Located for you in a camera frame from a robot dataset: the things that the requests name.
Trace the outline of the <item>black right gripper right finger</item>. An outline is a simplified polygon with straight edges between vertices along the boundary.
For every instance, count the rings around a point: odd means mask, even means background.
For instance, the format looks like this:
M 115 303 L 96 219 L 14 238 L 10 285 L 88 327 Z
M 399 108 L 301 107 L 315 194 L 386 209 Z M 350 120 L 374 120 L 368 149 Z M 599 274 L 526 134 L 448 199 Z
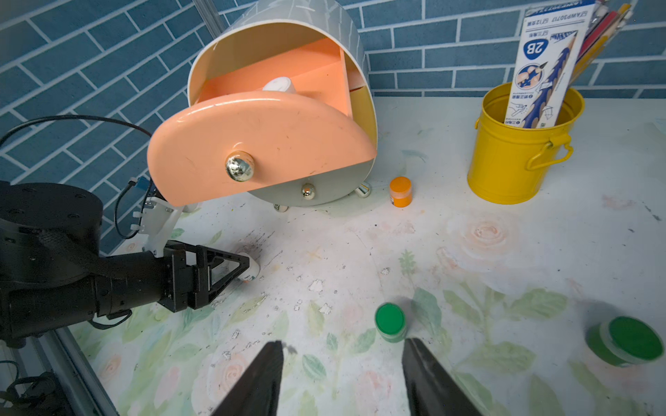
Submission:
M 481 415 L 422 340 L 405 340 L 402 370 L 411 415 Z

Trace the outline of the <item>orange top drawer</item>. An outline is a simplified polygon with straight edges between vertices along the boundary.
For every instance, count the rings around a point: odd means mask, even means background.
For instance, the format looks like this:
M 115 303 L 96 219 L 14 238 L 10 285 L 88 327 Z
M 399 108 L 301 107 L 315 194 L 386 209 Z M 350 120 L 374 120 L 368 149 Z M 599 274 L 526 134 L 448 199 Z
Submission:
M 282 76 L 296 94 L 262 90 Z M 375 160 L 351 90 L 345 53 L 326 38 L 205 81 L 153 134 L 149 173 L 170 204 L 185 206 Z

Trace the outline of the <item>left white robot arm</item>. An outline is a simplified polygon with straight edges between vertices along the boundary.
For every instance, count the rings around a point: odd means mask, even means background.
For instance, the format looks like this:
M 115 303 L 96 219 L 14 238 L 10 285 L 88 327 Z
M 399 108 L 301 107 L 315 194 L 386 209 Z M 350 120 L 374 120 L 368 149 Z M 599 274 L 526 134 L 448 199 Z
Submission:
M 248 256 L 166 241 L 101 257 L 102 201 L 55 183 L 1 184 L 1 339 L 27 338 L 95 317 L 122 321 L 159 303 L 171 312 L 209 305 L 251 268 Z

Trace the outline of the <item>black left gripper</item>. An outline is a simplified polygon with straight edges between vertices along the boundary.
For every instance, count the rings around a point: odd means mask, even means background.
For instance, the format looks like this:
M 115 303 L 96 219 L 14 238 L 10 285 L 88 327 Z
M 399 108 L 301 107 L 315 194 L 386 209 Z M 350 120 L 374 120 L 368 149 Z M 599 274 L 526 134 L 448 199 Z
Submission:
M 170 241 L 164 256 L 144 251 L 104 258 L 111 277 L 96 276 L 95 314 L 118 317 L 159 303 L 171 312 L 198 310 L 250 268 L 248 256 Z

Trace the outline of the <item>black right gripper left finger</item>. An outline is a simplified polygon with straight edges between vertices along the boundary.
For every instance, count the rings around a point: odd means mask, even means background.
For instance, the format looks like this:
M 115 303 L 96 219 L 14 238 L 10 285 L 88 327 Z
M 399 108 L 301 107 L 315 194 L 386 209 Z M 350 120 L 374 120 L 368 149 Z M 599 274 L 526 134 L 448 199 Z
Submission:
M 275 416 L 279 408 L 283 368 L 283 344 L 270 341 L 211 415 Z

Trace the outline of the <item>white paint can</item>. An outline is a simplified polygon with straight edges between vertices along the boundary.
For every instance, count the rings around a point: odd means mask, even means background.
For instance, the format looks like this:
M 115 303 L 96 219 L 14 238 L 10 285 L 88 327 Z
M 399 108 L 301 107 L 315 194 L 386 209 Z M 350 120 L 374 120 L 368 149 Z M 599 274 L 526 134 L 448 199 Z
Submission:
M 261 272 L 260 265 L 247 253 L 241 252 L 241 256 L 248 258 L 249 266 L 246 271 L 238 276 L 238 279 L 243 282 L 251 282 L 255 280 Z
M 262 88 L 263 91 L 269 91 L 269 92 L 281 92 L 281 93 L 288 93 L 288 94 L 296 94 L 297 90 L 293 84 L 293 81 L 289 77 L 278 77 L 275 78 L 271 81 L 269 81 L 265 86 Z

